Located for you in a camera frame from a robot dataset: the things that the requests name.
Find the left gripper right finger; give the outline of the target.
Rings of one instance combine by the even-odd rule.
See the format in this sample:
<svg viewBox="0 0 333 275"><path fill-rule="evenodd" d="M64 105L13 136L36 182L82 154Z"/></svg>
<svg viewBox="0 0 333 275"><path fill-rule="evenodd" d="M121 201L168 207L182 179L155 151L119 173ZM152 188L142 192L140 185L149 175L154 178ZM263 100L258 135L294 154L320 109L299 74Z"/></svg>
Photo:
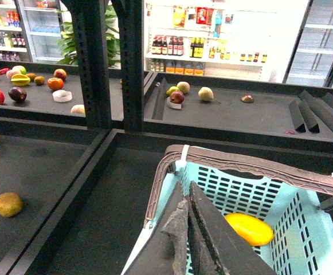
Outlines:
<svg viewBox="0 0 333 275"><path fill-rule="evenodd" d="M193 181L187 200L188 242L194 274L275 274Z"/></svg>

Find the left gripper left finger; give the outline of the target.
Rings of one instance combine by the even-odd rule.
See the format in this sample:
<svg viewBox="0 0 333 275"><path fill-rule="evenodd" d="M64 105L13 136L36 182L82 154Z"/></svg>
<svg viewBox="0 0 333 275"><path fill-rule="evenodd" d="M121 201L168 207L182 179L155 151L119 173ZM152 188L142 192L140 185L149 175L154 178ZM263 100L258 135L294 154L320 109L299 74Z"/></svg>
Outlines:
<svg viewBox="0 0 333 275"><path fill-rule="evenodd" d="M174 187L162 215L124 274L185 274L187 267L189 203L180 183Z"/></svg>

